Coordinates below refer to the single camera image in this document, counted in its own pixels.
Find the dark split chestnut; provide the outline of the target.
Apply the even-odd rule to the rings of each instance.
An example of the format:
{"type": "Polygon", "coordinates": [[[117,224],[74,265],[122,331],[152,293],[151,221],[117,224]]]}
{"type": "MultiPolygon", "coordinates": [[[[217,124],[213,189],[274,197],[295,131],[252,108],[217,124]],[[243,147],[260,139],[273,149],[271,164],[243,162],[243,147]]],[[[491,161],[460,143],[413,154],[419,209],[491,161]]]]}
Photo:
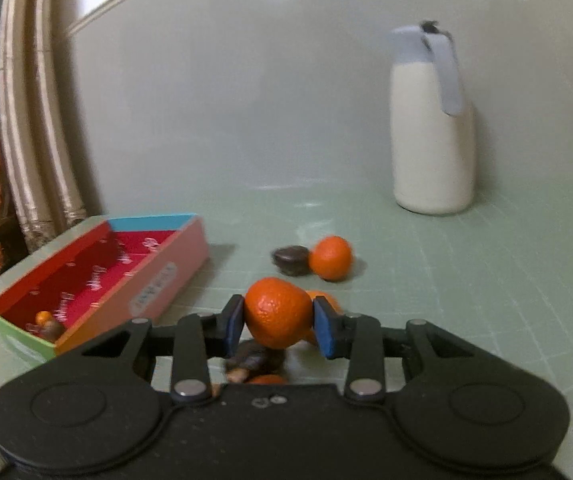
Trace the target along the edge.
{"type": "Polygon", "coordinates": [[[264,376],[280,375],[286,359],[284,350],[271,349],[255,339],[239,343],[236,353],[224,361],[224,376],[228,382],[247,384],[264,376]]]}

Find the red strawberry piece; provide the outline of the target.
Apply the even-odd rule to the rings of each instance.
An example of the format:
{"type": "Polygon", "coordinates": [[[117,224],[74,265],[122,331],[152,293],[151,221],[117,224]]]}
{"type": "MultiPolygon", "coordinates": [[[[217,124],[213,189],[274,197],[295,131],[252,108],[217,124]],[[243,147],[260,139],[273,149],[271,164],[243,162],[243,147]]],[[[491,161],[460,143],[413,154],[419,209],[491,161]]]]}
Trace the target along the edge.
{"type": "Polygon", "coordinates": [[[287,380],[278,374],[259,375],[247,380],[247,385],[286,385],[287,380]]]}

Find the large front orange mandarin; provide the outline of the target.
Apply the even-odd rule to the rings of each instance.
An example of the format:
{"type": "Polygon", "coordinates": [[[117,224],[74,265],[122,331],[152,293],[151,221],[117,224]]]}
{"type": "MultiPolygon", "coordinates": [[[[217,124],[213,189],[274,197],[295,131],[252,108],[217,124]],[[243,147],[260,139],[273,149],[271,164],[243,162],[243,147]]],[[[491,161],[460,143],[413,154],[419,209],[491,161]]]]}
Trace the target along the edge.
{"type": "Polygon", "coordinates": [[[262,278],[244,296],[245,322],[259,344],[284,350],[297,344],[313,323],[312,299],[280,278],[262,278]]]}

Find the lone brown chestnut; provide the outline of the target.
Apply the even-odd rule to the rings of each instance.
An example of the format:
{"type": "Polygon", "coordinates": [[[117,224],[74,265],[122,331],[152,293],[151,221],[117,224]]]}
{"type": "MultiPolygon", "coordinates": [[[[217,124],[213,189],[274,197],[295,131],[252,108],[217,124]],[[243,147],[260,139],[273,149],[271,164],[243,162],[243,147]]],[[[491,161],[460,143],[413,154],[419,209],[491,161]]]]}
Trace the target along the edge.
{"type": "Polygon", "coordinates": [[[55,344],[58,339],[66,332],[66,327],[55,318],[50,318],[40,326],[39,336],[55,344]]]}

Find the small kumquat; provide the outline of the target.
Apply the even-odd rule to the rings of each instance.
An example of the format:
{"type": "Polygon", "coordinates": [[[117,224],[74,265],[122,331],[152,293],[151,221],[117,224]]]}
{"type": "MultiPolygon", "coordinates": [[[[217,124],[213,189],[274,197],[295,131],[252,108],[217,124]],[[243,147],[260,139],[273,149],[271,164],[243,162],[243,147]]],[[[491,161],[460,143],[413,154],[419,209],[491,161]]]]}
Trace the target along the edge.
{"type": "Polygon", "coordinates": [[[35,315],[35,323],[39,327],[44,327],[46,324],[52,322],[54,317],[51,312],[49,311],[40,311],[37,312],[35,315]]]}

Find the colourful cardboard box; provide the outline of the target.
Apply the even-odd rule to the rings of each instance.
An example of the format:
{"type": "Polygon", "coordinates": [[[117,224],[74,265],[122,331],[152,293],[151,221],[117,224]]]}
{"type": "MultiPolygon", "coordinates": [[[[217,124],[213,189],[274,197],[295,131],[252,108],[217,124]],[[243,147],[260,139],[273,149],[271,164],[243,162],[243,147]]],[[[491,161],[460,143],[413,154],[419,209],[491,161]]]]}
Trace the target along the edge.
{"type": "Polygon", "coordinates": [[[0,334],[25,360],[49,361],[133,318],[156,320],[209,256],[197,214],[103,219],[0,294],[0,334]],[[55,344],[35,315],[66,327],[55,344]]]}

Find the dark chestnut at back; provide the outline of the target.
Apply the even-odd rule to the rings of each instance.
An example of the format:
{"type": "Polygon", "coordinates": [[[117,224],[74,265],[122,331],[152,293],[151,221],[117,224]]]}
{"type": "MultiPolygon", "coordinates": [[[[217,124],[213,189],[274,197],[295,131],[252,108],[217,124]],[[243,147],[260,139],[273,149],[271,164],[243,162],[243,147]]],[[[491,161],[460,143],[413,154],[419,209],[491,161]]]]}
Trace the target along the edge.
{"type": "Polygon", "coordinates": [[[288,276],[302,276],[311,272],[309,249],[305,246],[291,245],[274,249],[271,261],[282,274],[288,276]]]}

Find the green grid table mat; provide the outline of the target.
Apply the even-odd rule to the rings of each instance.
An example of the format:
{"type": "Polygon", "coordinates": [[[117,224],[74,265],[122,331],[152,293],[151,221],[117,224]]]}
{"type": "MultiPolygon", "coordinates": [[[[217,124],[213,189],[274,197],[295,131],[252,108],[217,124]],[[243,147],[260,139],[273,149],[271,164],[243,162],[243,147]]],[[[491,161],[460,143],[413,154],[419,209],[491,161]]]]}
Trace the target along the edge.
{"type": "Polygon", "coordinates": [[[150,194],[89,212],[202,216],[209,261],[172,301],[166,323],[217,311],[272,275],[274,248],[346,238],[356,255],[349,280],[309,275],[298,285],[386,326],[424,318],[548,379],[571,406],[556,463],[573,478],[573,182],[487,188],[450,217],[410,214],[379,191],[337,188],[150,194]]]}

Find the cream thermos jug grey lid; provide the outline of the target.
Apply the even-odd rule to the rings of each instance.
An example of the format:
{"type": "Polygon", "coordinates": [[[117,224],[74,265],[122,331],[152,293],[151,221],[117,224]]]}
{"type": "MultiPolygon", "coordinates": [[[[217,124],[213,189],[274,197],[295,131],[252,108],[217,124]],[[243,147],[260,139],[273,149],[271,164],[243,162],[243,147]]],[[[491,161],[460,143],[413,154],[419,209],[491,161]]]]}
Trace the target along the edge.
{"type": "Polygon", "coordinates": [[[397,204],[429,216],[472,204],[476,148],[454,40],[436,21],[391,32],[390,140],[397,204]]]}

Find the beige satin curtain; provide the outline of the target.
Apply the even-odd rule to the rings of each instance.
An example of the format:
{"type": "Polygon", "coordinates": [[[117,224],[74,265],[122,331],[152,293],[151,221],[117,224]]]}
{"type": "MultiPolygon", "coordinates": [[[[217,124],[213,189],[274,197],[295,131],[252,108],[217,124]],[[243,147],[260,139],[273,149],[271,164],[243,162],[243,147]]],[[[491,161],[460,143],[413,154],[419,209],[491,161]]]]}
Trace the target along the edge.
{"type": "Polygon", "coordinates": [[[52,0],[3,0],[0,136],[30,252],[87,218],[65,140],[52,24],[52,0]]]}

